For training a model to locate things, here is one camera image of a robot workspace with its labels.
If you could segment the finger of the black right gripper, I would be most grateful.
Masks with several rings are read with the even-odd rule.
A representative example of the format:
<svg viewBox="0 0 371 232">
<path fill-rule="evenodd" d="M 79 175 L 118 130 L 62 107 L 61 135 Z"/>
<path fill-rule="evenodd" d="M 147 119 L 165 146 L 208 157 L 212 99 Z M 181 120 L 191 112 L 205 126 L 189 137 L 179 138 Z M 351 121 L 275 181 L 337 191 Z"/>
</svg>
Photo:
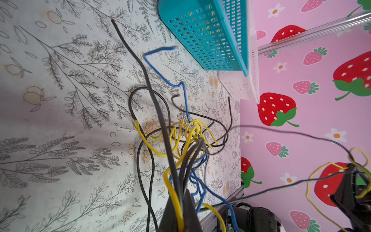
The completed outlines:
<svg viewBox="0 0 371 232">
<path fill-rule="evenodd" d="M 349 171 L 344 175 L 331 201 L 344 213 L 351 222 L 354 232 L 369 232 L 371 230 L 371 193 L 356 198 L 370 184 L 369 173 L 361 171 L 355 165 L 347 165 Z"/>
</svg>

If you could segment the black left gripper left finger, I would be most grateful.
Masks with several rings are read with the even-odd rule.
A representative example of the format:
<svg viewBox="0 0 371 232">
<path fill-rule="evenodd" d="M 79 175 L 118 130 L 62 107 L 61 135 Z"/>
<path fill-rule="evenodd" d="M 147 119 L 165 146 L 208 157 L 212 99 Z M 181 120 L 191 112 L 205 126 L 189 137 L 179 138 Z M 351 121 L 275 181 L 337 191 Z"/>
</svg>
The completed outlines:
<svg viewBox="0 0 371 232">
<path fill-rule="evenodd" d="M 164 209 L 164 213 L 160 224 L 157 229 L 158 232 L 177 232 L 178 225 L 175 214 L 174 205 L 171 197 L 169 196 L 167 204 Z"/>
</svg>

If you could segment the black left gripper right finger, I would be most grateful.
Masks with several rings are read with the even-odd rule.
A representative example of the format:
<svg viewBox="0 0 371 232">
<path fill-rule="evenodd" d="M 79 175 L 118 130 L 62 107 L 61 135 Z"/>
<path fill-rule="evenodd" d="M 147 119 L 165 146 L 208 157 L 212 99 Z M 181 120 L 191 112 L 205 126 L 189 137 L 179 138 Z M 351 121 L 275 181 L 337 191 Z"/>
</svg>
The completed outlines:
<svg viewBox="0 0 371 232">
<path fill-rule="evenodd" d="M 202 232 L 202 227 L 188 189 L 184 196 L 184 224 L 185 232 Z"/>
</svg>

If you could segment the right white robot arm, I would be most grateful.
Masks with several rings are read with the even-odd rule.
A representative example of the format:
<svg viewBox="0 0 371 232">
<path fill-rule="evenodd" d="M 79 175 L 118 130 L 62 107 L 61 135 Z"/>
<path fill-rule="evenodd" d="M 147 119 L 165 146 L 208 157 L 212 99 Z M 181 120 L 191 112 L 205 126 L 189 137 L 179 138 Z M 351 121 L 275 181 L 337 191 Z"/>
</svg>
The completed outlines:
<svg viewBox="0 0 371 232">
<path fill-rule="evenodd" d="M 338 208 L 351 223 L 350 227 L 337 225 L 340 232 L 369 232 L 371 230 L 371 173 L 357 163 L 340 165 L 329 163 L 319 178 L 298 181 L 309 184 L 316 181 L 316 191 L 320 186 L 328 187 L 326 194 L 330 203 Z M 244 232 L 282 232 L 281 220 L 270 210 L 254 207 L 236 199 L 236 206 L 230 210 L 229 220 L 235 230 Z"/>
</svg>

